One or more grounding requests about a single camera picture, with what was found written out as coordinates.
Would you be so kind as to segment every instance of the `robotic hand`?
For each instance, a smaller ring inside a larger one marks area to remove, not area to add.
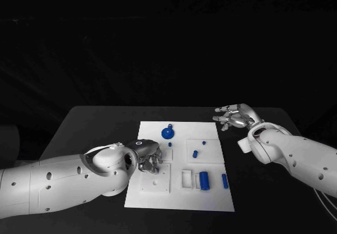
[[[281,126],[265,122],[247,104],[216,108],[224,116],[213,120],[225,125],[248,128],[248,137],[238,141],[245,153],[254,153],[264,163],[280,163],[290,174],[314,189],[337,197],[337,149],[294,136]]]
[[[141,139],[127,146],[117,143],[84,155],[54,157],[0,170],[0,218],[61,211],[100,195],[120,194],[137,164],[140,171],[157,174],[157,161],[163,163],[160,145]]]

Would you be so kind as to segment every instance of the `black curtain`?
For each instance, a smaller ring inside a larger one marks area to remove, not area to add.
[[[19,127],[20,158],[39,159],[78,105],[281,107],[300,131],[334,107],[332,6],[167,1],[81,9],[3,10],[0,122]]]

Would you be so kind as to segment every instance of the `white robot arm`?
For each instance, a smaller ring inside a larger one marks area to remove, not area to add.
[[[163,160],[157,142],[143,139],[127,146],[117,143],[105,147],[95,156],[59,156],[0,170],[0,218],[61,211],[100,195],[117,195],[137,164],[143,172],[159,173],[157,160]]]
[[[265,122],[247,104],[221,107],[216,112],[226,112],[213,117],[224,131],[231,125],[249,129],[248,137],[238,141],[242,151],[252,151],[264,164],[280,163],[298,180],[337,197],[337,149]]]

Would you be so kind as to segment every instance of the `table surface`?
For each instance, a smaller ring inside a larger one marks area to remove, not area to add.
[[[254,108],[262,119],[300,136],[287,112]],[[215,107],[75,107],[59,127],[41,160],[84,154],[97,146],[127,143],[139,136],[141,121],[213,122]],[[248,129],[231,127],[218,133],[235,212],[124,208],[127,189],[116,196],[98,196],[90,203],[64,211],[9,217],[0,232],[88,234],[128,233],[336,233],[336,225],[313,188],[291,177],[285,168],[264,165],[252,152],[245,154],[238,140]]]

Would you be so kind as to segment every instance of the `white cable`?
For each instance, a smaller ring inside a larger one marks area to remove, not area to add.
[[[317,195],[317,197],[319,197],[319,199],[320,199],[320,201],[321,201],[321,204],[323,204],[323,206],[324,206],[326,210],[329,211],[329,213],[330,213],[332,217],[333,217],[333,218],[336,219],[336,221],[337,221],[337,218],[334,217],[333,213],[330,212],[330,210],[329,210],[329,208],[327,208],[327,206],[326,206],[326,204],[324,204],[324,202],[323,202],[323,200],[321,200],[321,197],[320,197],[320,195],[319,195],[319,193],[317,193],[316,189],[314,189],[314,192],[316,192],[316,195]]]
[[[324,197],[326,197],[327,201],[330,202],[332,206],[337,209],[337,207],[336,207],[336,205],[333,204],[333,202],[330,201],[330,199],[329,199],[327,195],[326,195],[324,193],[323,193],[323,195],[324,195]]]
[[[104,149],[104,148],[107,148],[107,147],[111,147],[113,145],[114,145],[114,144],[107,145],[107,146],[100,146],[100,147],[91,149],[91,150],[85,153],[85,155],[90,154],[91,152],[94,152],[94,151],[97,151],[97,150],[101,150],[101,149]]]

